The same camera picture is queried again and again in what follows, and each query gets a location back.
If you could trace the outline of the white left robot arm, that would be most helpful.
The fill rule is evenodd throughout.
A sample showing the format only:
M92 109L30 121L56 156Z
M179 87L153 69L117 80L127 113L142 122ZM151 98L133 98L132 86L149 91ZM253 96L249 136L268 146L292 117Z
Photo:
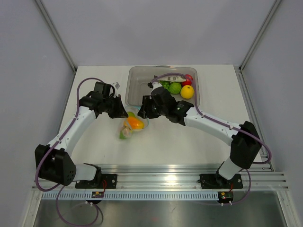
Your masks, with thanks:
M116 87L96 79L94 89L83 97L80 97L80 89L77 88L76 111L71 120L50 142L35 149L35 184L39 190L47 191L39 184L39 179L53 182L56 187L73 182L78 188L105 185L99 166L75 164L71 158L83 133L102 113L107 113L111 119L128 117Z

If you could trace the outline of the green toy pear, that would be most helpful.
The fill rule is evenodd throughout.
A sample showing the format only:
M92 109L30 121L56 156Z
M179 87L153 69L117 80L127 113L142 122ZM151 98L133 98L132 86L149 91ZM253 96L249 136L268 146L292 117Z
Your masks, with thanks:
M133 117L133 118L136 117L135 114L134 114L133 112L127 112L127 114L128 114L128 117Z

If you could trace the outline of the clear zip top bag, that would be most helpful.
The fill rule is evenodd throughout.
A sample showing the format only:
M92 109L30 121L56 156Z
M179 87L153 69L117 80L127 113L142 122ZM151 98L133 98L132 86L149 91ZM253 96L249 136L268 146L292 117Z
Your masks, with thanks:
M119 140L127 140L149 125L149 120L138 116L138 106L125 106L125 110L128 114L127 118L122 118L119 122L118 129L116 131L116 137Z

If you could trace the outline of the orange yellow toy mango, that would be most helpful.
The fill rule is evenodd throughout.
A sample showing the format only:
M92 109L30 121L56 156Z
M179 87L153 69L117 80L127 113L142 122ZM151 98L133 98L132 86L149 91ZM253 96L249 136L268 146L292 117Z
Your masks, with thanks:
M144 128L144 123L138 118L128 117L127 122L133 130L140 130Z

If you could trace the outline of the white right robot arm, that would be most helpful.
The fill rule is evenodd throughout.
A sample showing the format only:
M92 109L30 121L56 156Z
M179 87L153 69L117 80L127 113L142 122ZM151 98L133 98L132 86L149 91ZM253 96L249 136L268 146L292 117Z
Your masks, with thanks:
M150 95L143 96L138 115L144 119L165 116L172 123L202 130L230 146L229 157L216 172L200 177L204 189L237 188L239 171L251 167L262 147L254 124L248 121L243 124L223 122L202 113L190 102L176 101L162 86L154 87Z

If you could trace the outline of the beige toy garlic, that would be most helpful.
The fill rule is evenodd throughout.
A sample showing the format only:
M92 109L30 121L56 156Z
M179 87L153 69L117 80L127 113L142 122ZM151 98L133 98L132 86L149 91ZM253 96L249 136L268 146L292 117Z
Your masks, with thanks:
M124 133L124 135L129 135L129 137L132 135L132 129L128 126L123 126L121 131Z

